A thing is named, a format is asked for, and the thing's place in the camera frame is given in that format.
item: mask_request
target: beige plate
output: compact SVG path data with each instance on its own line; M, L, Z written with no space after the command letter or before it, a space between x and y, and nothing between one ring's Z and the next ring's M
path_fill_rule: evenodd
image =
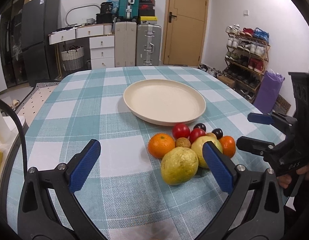
M206 110L206 102L197 90L171 80L133 83L124 91L123 99L137 117L164 126L193 122Z

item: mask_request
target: blue gripper pad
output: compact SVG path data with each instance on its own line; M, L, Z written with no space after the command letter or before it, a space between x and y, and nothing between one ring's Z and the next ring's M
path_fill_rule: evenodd
M256 114L250 113L248 114L248 121L254 123L262 123L262 124L273 124L273 118L267 114Z
M233 177L217 153L208 143L203 145L202 155L221 190L231 194L233 190Z
M86 181L90 171L96 163L101 153L101 145L99 141L95 141L93 145L86 151L83 158L74 168L69 179L69 190L73 194L81 190Z

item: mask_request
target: plate rim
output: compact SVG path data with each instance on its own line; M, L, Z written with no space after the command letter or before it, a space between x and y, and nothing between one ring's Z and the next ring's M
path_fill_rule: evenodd
M204 109L202 110L202 112L196 117L196 118L193 118L193 119L190 119L190 120L187 120L187 121L183 121L183 122L167 122L167 121L161 121L161 120L155 120L155 119L151 119L149 117L146 117L146 116L143 116L141 114L139 114L135 109L133 109L131 106L129 106L129 104L127 103L126 101L126 92L128 90L128 88L130 88L132 85L134 84L137 84L137 83L141 83L141 82L149 82L149 81L163 81L163 82L172 82L172 83L178 83L178 84L181 84L183 86L186 86L188 88L190 88L191 90L194 90L197 94L199 94L204 102ZM204 114L204 112L206 111L207 109L207 103L206 103L206 100L204 98L204 96L199 92L197 91L196 89L194 89L193 87L189 86L189 85L186 85L186 84L183 84L181 82L178 82L178 81L174 81L174 80L168 80L168 79L144 79L144 80L139 80L137 82L134 82L132 84L130 84L123 92L123 100L124 100L124 103L126 104L126 106L130 109L130 111L136 115L135 113L137 113L137 117L139 117L140 119L142 119L140 116L146 118L147 120L154 120L155 122L160 122L160 123L165 123L165 124L168 124L168 123L189 123L189 122L193 122L194 120L198 119L200 116L202 116Z

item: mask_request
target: gray suitcase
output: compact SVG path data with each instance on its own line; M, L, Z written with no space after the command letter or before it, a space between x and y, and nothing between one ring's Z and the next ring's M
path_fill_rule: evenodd
M161 45L161 26L139 24L136 42L136 65L158 66Z
M114 58L116 67L136 65L135 22L117 22L115 24Z

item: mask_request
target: teal suitcase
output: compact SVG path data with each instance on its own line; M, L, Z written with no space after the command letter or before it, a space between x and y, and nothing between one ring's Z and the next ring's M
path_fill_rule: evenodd
M139 0L119 0L117 21L134 21L138 19Z

